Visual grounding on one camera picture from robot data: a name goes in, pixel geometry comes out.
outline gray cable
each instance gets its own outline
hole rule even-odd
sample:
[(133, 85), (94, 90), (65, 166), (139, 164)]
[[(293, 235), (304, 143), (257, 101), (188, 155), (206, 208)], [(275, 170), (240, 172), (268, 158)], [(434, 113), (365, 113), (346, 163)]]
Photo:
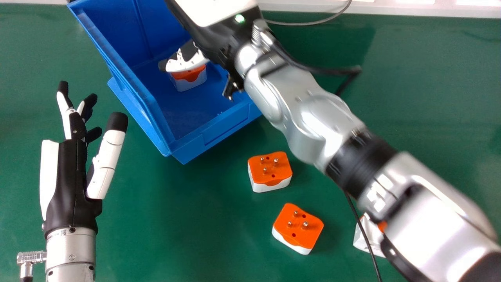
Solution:
[(322, 20), (314, 21), (314, 22), (285, 23), (285, 22), (276, 22), (276, 21), (272, 21), (272, 20), (265, 20), (265, 21), (269, 24), (274, 24), (274, 25), (279, 25), (279, 26), (289, 26), (289, 27), (305, 27), (305, 26), (319, 25), (319, 24), (323, 24), (323, 23), (332, 21), (333, 19), (339, 17), (342, 13), (344, 13), (344, 11), (346, 11), (350, 7), (352, 1), (353, 0), (348, 0), (346, 2), (346, 5), (344, 6), (344, 8), (342, 8), (339, 12), (333, 14), (332, 16), (325, 18), (325, 19), (322, 19)]

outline object in bin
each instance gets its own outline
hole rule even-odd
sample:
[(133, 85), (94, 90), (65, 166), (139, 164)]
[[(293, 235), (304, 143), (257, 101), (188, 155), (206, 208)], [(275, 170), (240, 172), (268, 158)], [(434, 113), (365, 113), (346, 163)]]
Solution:
[(205, 65), (202, 65), (192, 70), (171, 72), (169, 73), (169, 78), (177, 91), (187, 91), (199, 86), (207, 80), (207, 68)]
[(259, 155), (247, 161), (252, 190), (256, 193), (286, 187), (291, 182), (292, 169), (285, 152)]
[(298, 206), (286, 203), (272, 228), (272, 235), (300, 254), (309, 254), (317, 242), (324, 223)]
[[(372, 252), (376, 256), (385, 257), (383, 252), (381, 251), (380, 243), (383, 240), (383, 232), (381, 232), (380, 227), (378, 227), (378, 225), (370, 221), (369, 215), (367, 213), (364, 213), (360, 217), (360, 223), (364, 228), (365, 234), (367, 235), (367, 239), (369, 239)], [(355, 225), (355, 236), (353, 237), (353, 246), (364, 252), (369, 252), (369, 249), (367, 248), (367, 243), (365, 242), (364, 236), (362, 235), (362, 231), (360, 230), (360, 227), (358, 227), (358, 224)]]
[(209, 59), (195, 46), (193, 39), (190, 39), (168, 59), (158, 62), (158, 68), (169, 73), (184, 72), (197, 69), (208, 62)]

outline blue bin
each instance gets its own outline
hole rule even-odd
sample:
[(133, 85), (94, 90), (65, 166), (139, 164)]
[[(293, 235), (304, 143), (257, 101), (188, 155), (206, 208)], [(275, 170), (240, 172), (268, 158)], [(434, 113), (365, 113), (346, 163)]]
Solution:
[(222, 96), (227, 72), (207, 65), (207, 81), (177, 92), (157, 63), (189, 34), (163, 0), (77, 0), (69, 9), (108, 65), (108, 86), (164, 156), (182, 164), (261, 115), (246, 93)]

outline green surface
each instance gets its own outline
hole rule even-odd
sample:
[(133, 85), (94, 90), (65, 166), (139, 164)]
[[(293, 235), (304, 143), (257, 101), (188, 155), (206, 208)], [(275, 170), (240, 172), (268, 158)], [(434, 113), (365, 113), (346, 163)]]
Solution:
[[(319, 15), (270, 15), (305, 19)], [(501, 233), (500, 21), (343, 15), (309, 28), (274, 28), (303, 61), (362, 64), (345, 93), (378, 135), (472, 197)], [(65, 7), (0, 6), (0, 280), (17, 281), (18, 251), (45, 248), (39, 208), (42, 139), (63, 140), (55, 91), (99, 95), (90, 126), (124, 107), (108, 69)], [(333, 91), (336, 80), (318, 77)], [(90, 146), (95, 152), (97, 143)], [(255, 194), (247, 158), (288, 151), (263, 118), (183, 166), (164, 158), (131, 121), (98, 218), (97, 281), (374, 281), (369, 255), (352, 247), (354, 220), (341, 191), (291, 154), (289, 187)], [(286, 202), (325, 228), (308, 256), (271, 235)], [(386, 281), (403, 278), (378, 258)], [(35, 281), (43, 281), (36, 266)]]

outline black cable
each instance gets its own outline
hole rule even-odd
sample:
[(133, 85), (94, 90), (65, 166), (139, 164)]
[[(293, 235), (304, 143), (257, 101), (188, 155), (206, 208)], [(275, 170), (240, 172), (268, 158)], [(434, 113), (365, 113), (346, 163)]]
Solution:
[(304, 65), (299, 61), (297, 61), (293, 56), (291, 56), (284, 49), (284, 47), (280, 44), (278, 40), (275, 40), (273, 44), (270, 46), (270, 48), (273, 51), (275, 51), (280, 57), (282, 57), (286, 62), (288, 62), (290, 65), (309, 71), (311, 73), (334, 75), (334, 76), (347, 75), (348, 77), (346, 78), (346, 80), (343, 81), (343, 83), (341, 83), (338, 89), (336, 89), (336, 92), (334, 93), (336, 96), (341, 96), (341, 93), (344, 91), (344, 89), (362, 72), (362, 68), (360, 66), (354, 66), (350, 68), (330, 69), (330, 68), (318, 68)]
[(346, 5), (337, 13), (333, 14), (332, 16), (329, 16), (325, 19), (321, 19), (318, 21), (314, 22), (307, 22), (307, 23), (286, 23), (286, 22), (277, 22), (277, 21), (272, 21), (272, 20), (265, 20), (269, 24), (274, 24), (274, 25), (279, 25), (279, 26), (289, 26), (289, 27), (305, 27), (305, 26), (314, 26), (314, 25), (319, 25), (323, 24), (329, 21), (332, 21), (333, 19), (339, 17), (344, 11), (348, 9), (348, 7), (351, 5), (352, 0), (348, 0), (346, 2)]
[(360, 231), (362, 232), (362, 235), (364, 236), (365, 243), (367, 244), (367, 248), (369, 249), (369, 254), (371, 254), (372, 264), (374, 265), (374, 269), (376, 270), (377, 280), (379, 282), (382, 282), (383, 280), (381, 279), (381, 273), (379, 273), (379, 267), (377, 266), (376, 257), (374, 256), (374, 253), (372, 252), (372, 247), (371, 247), (371, 244), (369, 243), (369, 238), (367, 238), (367, 234), (365, 234), (365, 230), (362, 227), (362, 222), (360, 222), (360, 217), (358, 216), (357, 210), (353, 206), (353, 202), (351, 201), (350, 195), (348, 195), (348, 192), (346, 192), (346, 191), (343, 191), (343, 192), (345, 194), (346, 200), (348, 200), (348, 204), (350, 205), (350, 209), (353, 212), (355, 219), (357, 220), (358, 227), (360, 228)]

